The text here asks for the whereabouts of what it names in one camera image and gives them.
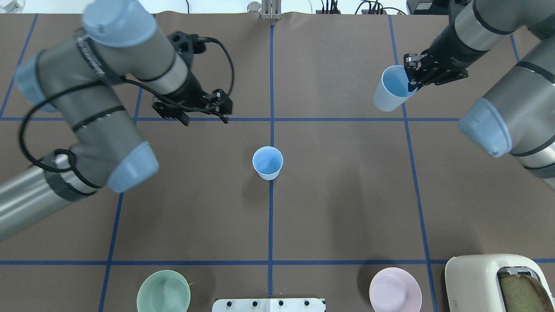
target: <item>blue cap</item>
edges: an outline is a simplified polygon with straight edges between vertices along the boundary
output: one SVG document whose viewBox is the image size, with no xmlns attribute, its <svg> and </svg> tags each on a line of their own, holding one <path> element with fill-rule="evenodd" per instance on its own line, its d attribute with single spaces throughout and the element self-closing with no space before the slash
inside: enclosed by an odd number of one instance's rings
<svg viewBox="0 0 555 312">
<path fill-rule="evenodd" d="M 480 98 L 459 120 L 459 129 L 493 157 L 501 157 L 513 148 L 505 121 L 487 99 Z"/>
<path fill-rule="evenodd" d="M 28 98 L 35 106 L 46 100 L 44 93 L 42 93 L 41 84 L 38 81 L 37 68 L 39 56 L 40 53 L 21 63 L 13 77 L 13 81 L 16 83 L 21 94 Z M 41 109 L 48 113 L 58 111 L 50 104 L 44 105 Z"/>
<path fill-rule="evenodd" d="M 108 178 L 107 186 L 121 193 L 152 177 L 160 166 L 147 141 L 137 145 Z"/>
<path fill-rule="evenodd" d="M 137 0 L 96 0 L 87 6 L 82 21 L 93 40 L 113 48 L 141 44 L 158 27 Z"/>
</svg>

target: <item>paper cup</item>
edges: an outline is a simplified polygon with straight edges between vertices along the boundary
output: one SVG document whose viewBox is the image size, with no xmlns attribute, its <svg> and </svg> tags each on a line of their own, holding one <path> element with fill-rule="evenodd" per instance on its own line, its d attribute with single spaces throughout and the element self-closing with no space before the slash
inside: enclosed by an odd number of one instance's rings
<svg viewBox="0 0 555 312">
<path fill-rule="evenodd" d="M 138 312 L 185 312 L 191 301 L 191 290 L 185 278 L 171 270 L 149 276 L 137 294 Z"/>
<path fill-rule="evenodd" d="M 389 66 L 382 73 L 374 93 L 374 105 L 383 112 L 390 112 L 403 104 L 416 91 L 417 89 L 408 91 L 408 77 L 403 66 Z"/>
<path fill-rule="evenodd" d="M 261 147 L 253 155 L 253 167 L 264 180 L 277 178 L 282 166 L 283 156 L 275 147 Z"/>
</svg>

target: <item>power strip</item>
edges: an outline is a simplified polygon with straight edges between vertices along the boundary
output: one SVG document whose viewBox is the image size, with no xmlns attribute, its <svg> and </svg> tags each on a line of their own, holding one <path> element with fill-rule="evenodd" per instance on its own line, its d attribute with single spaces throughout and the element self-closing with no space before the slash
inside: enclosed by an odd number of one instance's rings
<svg viewBox="0 0 555 312">
<path fill-rule="evenodd" d="M 276 298 L 276 299 L 219 299 L 212 312 L 326 312 L 326 299 Z"/>
</svg>

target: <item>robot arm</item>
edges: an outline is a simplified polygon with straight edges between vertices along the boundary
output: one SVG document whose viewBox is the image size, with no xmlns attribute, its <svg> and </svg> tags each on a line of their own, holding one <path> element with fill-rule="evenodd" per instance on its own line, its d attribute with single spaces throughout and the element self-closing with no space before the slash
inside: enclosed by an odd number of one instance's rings
<svg viewBox="0 0 555 312">
<path fill-rule="evenodd" d="M 526 26 L 541 42 L 480 98 L 460 129 L 493 157 L 511 153 L 555 189 L 555 2 L 473 0 L 420 55 L 404 55 L 409 90 L 468 77 L 466 68 Z"/>
<path fill-rule="evenodd" d="M 220 89 L 207 94 L 190 71 L 193 54 L 216 39 L 182 32 L 167 38 L 136 0 L 96 0 L 82 21 L 75 38 L 16 71 L 22 94 L 46 111 L 60 111 L 78 143 L 0 185 L 0 241 L 98 188 L 124 192 L 158 171 L 152 149 L 111 88 L 133 82 L 126 74 L 156 95 L 153 107 L 163 118 L 187 125 L 186 112 L 203 112 L 227 123 L 231 114 L 228 95 Z"/>
</svg>

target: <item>green bowl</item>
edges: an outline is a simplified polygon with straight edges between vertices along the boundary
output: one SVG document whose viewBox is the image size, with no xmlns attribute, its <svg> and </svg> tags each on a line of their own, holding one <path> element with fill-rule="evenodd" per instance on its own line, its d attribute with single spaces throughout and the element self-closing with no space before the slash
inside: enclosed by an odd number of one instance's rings
<svg viewBox="0 0 555 312">
<path fill-rule="evenodd" d="M 185 312 L 191 301 L 189 283 L 172 270 L 149 276 L 137 294 L 138 312 Z"/>
</svg>

